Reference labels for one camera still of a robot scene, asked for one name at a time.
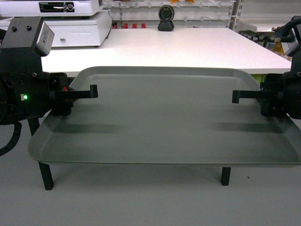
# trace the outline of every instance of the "red component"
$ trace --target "red component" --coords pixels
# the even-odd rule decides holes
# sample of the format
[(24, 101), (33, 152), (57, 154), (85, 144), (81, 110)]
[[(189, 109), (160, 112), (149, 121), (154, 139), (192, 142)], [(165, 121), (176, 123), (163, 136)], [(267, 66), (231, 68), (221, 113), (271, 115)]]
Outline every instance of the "red component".
[(63, 86), (63, 91), (68, 91), (68, 87)]

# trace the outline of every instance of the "white table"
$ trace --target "white table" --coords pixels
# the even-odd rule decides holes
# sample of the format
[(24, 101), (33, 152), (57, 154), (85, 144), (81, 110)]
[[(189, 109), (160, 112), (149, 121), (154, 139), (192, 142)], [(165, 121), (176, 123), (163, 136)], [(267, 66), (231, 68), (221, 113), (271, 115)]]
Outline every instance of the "white table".
[(112, 29), (100, 47), (53, 48), (42, 58), (46, 72), (78, 72), (93, 66), (176, 66), (284, 73), (291, 62), (227, 28)]
[[(113, 30), (100, 48), (52, 51), (43, 58), (44, 70), (72, 72), (94, 65), (137, 62), (139, 65), (169, 62), (165, 66), (234, 67), (249, 73), (275, 70), (282, 73), (289, 69), (286, 60), (230, 30), (190, 31), (199, 35), (192, 38), (186, 31), (181, 35), (177, 29), (169, 33), (148, 29)], [(129, 33), (140, 34), (140, 38), (125, 35)], [(166, 58), (158, 57), (157, 50), (164, 45), (150, 41), (150, 34), (157, 34), (167, 50), (174, 48), (174, 55), (161, 51), (161, 56)], [(300, 224), (300, 167), (233, 168), (231, 186), (222, 187), (217, 181), (220, 169), (210, 166), (57, 165), (52, 167), (52, 173), (58, 186), (47, 192), (41, 185), (38, 164), (25, 151), (31, 136), (26, 121), (23, 126), (15, 149), (0, 158), (2, 226)], [(0, 144), (10, 139), (12, 131), (12, 127), (0, 127)]]

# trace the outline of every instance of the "small black leg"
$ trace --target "small black leg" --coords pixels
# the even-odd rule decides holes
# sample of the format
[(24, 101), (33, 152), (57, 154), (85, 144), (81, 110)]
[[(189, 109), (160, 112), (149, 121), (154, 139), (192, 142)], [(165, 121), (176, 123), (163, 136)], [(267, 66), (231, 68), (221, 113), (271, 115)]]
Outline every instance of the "small black leg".
[(54, 184), (49, 165), (39, 162), (39, 167), (41, 170), (45, 190), (52, 190)]
[[(29, 128), (30, 128), (30, 132), (33, 136), (34, 133), (37, 131), (37, 129), (40, 126), (39, 119), (38, 118), (29, 119), (28, 124), (29, 124)], [(45, 190), (52, 190), (54, 184), (53, 184), (53, 179), (51, 176), (51, 171), (50, 171), (49, 165), (39, 162), (39, 167), (41, 170)]]
[(223, 186), (229, 185), (230, 173), (231, 173), (231, 167), (223, 167), (222, 168), (221, 183)]

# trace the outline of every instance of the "scale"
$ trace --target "scale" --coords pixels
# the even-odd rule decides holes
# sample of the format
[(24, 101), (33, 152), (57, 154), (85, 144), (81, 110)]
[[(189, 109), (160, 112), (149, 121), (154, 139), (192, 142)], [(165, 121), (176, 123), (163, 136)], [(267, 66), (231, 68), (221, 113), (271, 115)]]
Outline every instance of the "scale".
[(5, 0), (0, 1), (2, 17), (92, 16), (103, 9), (102, 0)]

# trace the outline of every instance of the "webcam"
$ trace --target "webcam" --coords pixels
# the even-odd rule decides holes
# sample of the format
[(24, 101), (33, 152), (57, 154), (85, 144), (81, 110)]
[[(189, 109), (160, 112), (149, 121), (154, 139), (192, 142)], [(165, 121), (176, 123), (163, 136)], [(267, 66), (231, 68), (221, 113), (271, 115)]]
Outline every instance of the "webcam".
[(159, 18), (159, 31), (171, 32), (174, 29), (174, 23), (172, 22), (172, 19), (174, 18), (174, 8), (169, 5), (161, 6), (159, 9)]

